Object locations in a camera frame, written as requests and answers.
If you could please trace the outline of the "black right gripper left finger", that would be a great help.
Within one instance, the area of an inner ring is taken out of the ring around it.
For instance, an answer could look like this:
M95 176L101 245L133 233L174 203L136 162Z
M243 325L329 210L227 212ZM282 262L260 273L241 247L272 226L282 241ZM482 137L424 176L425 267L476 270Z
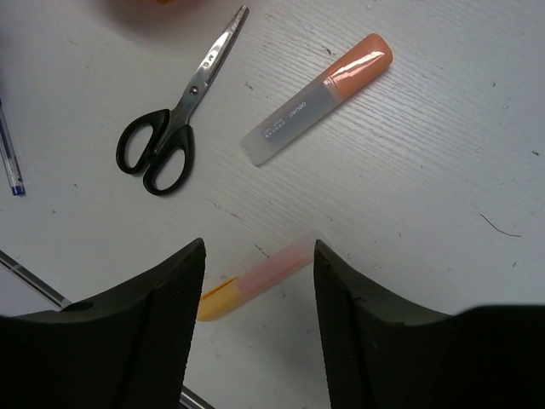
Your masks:
M60 311L2 317L2 407L178 407L205 257L195 239Z

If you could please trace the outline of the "blue ballpoint pen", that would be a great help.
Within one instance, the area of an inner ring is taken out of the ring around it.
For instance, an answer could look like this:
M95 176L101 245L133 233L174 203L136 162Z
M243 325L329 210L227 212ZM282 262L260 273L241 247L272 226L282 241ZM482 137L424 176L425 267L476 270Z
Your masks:
M4 169L9 181L11 192L14 196L23 196L26 194L22 175L20 173L19 163L14 151L13 142L9 133L8 124L3 112L0 110L1 117L1 156Z

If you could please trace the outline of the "pink yellow highlighter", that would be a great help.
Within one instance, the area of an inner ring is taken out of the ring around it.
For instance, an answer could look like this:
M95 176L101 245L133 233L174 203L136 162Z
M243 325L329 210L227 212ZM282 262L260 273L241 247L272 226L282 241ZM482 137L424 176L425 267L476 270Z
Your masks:
M319 238L315 232L306 234L245 273L203 294L198 305L197 320L218 320L312 263L315 242Z

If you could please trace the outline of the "orange capped white highlighter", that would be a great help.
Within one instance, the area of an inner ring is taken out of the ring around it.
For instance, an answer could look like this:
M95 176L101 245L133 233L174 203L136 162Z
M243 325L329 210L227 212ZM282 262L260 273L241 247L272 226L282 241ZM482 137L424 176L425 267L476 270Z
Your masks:
M287 147L345 100L382 75L393 52L371 33L250 131L240 146L259 166Z

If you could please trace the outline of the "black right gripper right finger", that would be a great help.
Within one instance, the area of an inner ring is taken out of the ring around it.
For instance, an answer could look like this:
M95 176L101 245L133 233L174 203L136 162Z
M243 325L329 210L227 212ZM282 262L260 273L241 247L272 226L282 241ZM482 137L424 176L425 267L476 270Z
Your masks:
M313 281L332 407L543 407L543 306L442 314L377 284L322 241Z

